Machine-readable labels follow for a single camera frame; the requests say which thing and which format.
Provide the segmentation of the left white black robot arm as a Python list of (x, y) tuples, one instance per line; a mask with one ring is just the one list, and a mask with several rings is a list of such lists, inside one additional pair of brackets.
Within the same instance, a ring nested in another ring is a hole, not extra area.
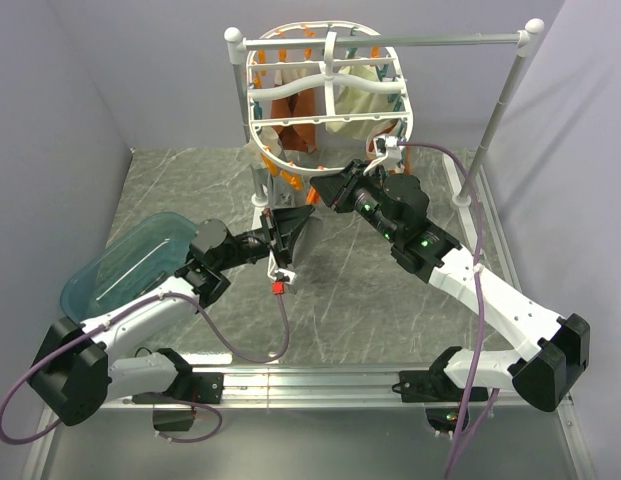
[(67, 426), (82, 423), (107, 401), (155, 394), (170, 402), (201, 396), (192, 366), (162, 348), (128, 358), (133, 346), (190, 313), (204, 315), (229, 288), (226, 271), (262, 259), (275, 263), (278, 294), (291, 275), (298, 240), (313, 222), (310, 205), (267, 209), (256, 229), (233, 234), (219, 219), (203, 221), (185, 262), (156, 288), (111, 312), (49, 328), (33, 362), (29, 386)]

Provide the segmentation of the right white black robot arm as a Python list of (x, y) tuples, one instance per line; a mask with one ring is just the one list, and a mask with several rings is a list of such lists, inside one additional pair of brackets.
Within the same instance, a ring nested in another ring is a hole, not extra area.
[(510, 349), (451, 348), (431, 374), (432, 391), (450, 400), (468, 381), (513, 390), (532, 407), (554, 411), (589, 364), (590, 325), (578, 314), (562, 317), (524, 296), (427, 217), (430, 203), (417, 177), (367, 174), (359, 161), (310, 181), (336, 213), (358, 213), (391, 245), (405, 271), (483, 316)]

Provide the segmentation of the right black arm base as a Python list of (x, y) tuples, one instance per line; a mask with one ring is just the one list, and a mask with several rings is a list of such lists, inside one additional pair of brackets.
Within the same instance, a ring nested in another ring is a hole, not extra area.
[(425, 410), (426, 420), (437, 434), (454, 434), (464, 389), (446, 376), (442, 364), (433, 363), (427, 370), (402, 370), (399, 381), (391, 389), (403, 403), (456, 403), (457, 407), (427, 407)]

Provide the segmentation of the white oval clip hanger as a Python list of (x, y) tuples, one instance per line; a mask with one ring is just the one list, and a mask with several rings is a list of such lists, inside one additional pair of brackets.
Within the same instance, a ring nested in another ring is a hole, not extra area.
[[(400, 145), (414, 126), (414, 115), (398, 53), (398, 43), (378, 31), (349, 21), (292, 22), (273, 28), (257, 39), (248, 39), (232, 29), (226, 32), (231, 62), (236, 69), (242, 96), (244, 129), (249, 137), (280, 169), (281, 177), (300, 185), (313, 176), (333, 173), (333, 167), (315, 159), (320, 138), (352, 143), (361, 149), (364, 162), (372, 150), (372, 138), (351, 140), (329, 134), (325, 124), (339, 120), (399, 118), (393, 131)], [(349, 65), (377, 65), (380, 82), (341, 75)], [(398, 94), (403, 108), (398, 113), (334, 113), (335, 84), (343, 84), (377, 94)], [(259, 135), (274, 129), (282, 146), (275, 156), (264, 147)]]

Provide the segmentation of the orange front clip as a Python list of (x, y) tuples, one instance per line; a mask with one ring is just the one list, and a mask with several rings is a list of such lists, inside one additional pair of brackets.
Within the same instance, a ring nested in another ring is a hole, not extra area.
[(320, 195), (318, 191), (314, 187), (311, 187), (306, 197), (306, 203), (308, 205), (316, 205), (319, 203), (319, 201), (320, 201)]

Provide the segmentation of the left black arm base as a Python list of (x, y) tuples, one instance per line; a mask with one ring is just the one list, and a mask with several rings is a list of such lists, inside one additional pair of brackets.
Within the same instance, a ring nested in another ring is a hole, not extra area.
[[(224, 374), (195, 372), (177, 378), (164, 393), (143, 393), (132, 397), (134, 405), (152, 407), (155, 436), (177, 444), (194, 444), (212, 438), (222, 427), (221, 403)], [(215, 420), (210, 432), (184, 437), (192, 432), (196, 420)]]

